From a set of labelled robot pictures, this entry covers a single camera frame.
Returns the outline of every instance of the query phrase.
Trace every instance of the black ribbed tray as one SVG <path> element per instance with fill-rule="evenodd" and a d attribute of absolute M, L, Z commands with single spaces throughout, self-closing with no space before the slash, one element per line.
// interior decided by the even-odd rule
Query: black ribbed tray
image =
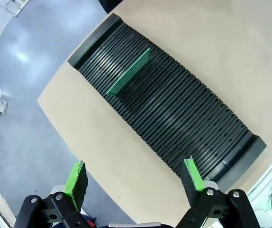
<path fill-rule="evenodd" d="M 106 95 L 147 48 L 152 61 L 118 97 Z M 226 190 L 265 148 L 200 80 L 115 14 L 68 62 L 178 176 L 191 155 L 202 178 Z"/>

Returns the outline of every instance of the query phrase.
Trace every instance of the beige tabletop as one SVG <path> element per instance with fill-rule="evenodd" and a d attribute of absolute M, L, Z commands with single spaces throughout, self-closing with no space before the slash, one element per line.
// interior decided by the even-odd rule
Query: beige tabletop
<path fill-rule="evenodd" d="M 114 12 L 202 80 L 267 144 L 232 186 L 248 191 L 272 162 L 272 1 L 125 0 Z M 38 102 L 133 220 L 176 225 L 188 208 L 179 178 L 78 71 L 65 62 Z"/>

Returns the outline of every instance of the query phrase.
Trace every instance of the gray floor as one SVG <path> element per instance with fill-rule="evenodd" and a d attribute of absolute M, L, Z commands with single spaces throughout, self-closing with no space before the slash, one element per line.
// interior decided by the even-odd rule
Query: gray floor
<path fill-rule="evenodd" d="M 30 194 L 64 184 L 77 161 L 37 104 L 52 75 L 106 16 L 97 0 L 31 0 L 0 36 L 0 193 L 15 215 Z M 132 220 L 89 175 L 84 209 L 99 225 Z"/>

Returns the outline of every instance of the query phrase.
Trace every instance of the bolt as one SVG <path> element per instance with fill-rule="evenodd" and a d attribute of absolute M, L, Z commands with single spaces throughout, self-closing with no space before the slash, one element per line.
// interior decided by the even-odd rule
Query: bolt
<path fill-rule="evenodd" d="M 211 189 L 208 189 L 206 193 L 209 196 L 212 196 L 214 194 L 213 190 L 211 190 Z"/>
<path fill-rule="evenodd" d="M 236 197 L 236 198 L 238 198 L 238 197 L 239 197 L 239 192 L 234 191 L 234 192 L 233 192 L 233 196 Z"/>
<path fill-rule="evenodd" d="M 60 199 L 62 199 L 62 197 L 63 197 L 62 194 L 58 194 L 58 195 L 56 195 L 56 200 L 60 200 Z"/>

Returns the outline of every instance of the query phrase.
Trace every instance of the hole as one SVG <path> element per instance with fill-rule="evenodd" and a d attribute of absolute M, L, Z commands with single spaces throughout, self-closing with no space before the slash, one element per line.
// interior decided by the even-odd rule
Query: hole
<path fill-rule="evenodd" d="M 49 215 L 49 218 L 50 218 L 50 219 L 56 219 L 57 217 L 56 217 L 55 214 L 51 214 L 51 215 Z"/>
<path fill-rule="evenodd" d="M 221 211 L 220 210 L 214 210 L 214 215 L 220 215 Z"/>

